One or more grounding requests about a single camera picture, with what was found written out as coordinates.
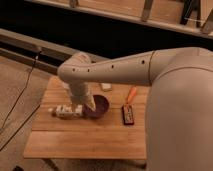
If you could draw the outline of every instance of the wooden table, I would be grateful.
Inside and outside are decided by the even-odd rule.
[[[53,76],[37,111],[25,158],[72,159],[146,159],[144,110],[149,88],[138,87],[132,107],[135,125],[124,126],[121,107],[129,85],[113,85],[103,92],[98,83],[91,83],[94,94],[102,94],[110,102],[109,111],[100,119],[63,120],[52,117],[48,108],[70,104],[68,94],[58,77]]]

